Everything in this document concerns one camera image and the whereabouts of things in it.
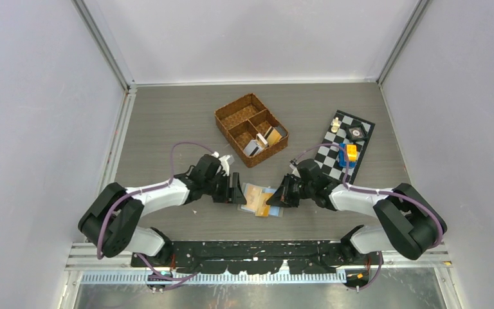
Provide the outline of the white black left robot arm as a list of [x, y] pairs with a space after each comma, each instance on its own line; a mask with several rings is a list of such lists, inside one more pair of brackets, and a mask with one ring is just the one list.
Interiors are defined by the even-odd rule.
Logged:
[[171, 240], [154, 227], [140, 227], [140, 219], [204, 195], [215, 203], [245, 204], [239, 173], [230, 170], [233, 162], [232, 155], [205, 154], [187, 172], [161, 183], [139, 188], [110, 183], [80, 218], [78, 229], [96, 245], [100, 258], [128, 251], [157, 267], [165, 266], [174, 253]]

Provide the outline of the taupe leather card holder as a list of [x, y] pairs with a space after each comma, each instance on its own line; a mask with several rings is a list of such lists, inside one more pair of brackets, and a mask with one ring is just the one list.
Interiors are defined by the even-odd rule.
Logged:
[[283, 208], [266, 203], [277, 191], [276, 189], [243, 183], [242, 191], [246, 198], [246, 204], [238, 204], [238, 211], [249, 212], [260, 218], [280, 218], [283, 216]]

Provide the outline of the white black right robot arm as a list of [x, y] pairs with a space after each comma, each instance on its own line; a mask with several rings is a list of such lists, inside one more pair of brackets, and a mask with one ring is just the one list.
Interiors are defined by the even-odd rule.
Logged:
[[378, 226], [358, 225], [340, 240], [343, 259], [358, 264], [367, 254], [395, 250], [404, 258], [417, 260], [438, 246], [447, 231], [445, 221], [409, 183], [395, 188], [358, 187], [332, 178], [313, 160], [295, 165], [279, 188], [267, 200], [279, 207], [298, 207], [301, 200], [313, 200], [330, 211], [364, 214]]

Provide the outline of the gold credit card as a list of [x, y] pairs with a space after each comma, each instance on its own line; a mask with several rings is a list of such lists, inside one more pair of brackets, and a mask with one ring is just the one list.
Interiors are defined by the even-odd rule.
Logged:
[[259, 204], [255, 215], [257, 217], [268, 217], [270, 215], [271, 205], [268, 205], [268, 200], [273, 196], [270, 192], [264, 192], [259, 197]]
[[246, 184], [244, 195], [246, 197], [246, 204], [243, 206], [244, 210], [250, 212], [256, 212], [260, 205], [260, 197], [263, 193], [263, 188], [250, 183]]

